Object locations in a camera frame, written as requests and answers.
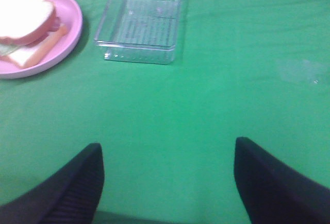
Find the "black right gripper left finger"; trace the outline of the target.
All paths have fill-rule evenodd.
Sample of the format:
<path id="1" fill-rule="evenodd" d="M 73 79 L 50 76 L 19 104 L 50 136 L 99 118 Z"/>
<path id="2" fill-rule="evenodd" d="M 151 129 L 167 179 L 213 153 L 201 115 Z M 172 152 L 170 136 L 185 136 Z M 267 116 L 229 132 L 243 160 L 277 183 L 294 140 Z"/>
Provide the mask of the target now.
<path id="1" fill-rule="evenodd" d="M 86 146 L 64 167 L 1 206 L 1 223 L 91 223 L 105 180 L 102 147 Z"/>

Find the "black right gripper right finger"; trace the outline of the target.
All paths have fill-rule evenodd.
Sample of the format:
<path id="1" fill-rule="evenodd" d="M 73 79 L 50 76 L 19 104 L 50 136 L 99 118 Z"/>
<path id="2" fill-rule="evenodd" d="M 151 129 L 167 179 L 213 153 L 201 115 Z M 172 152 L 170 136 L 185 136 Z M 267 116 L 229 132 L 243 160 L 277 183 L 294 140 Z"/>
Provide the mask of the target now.
<path id="1" fill-rule="evenodd" d="M 251 223 L 329 223 L 329 188 L 247 137 L 236 139 L 234 179 Z"/>

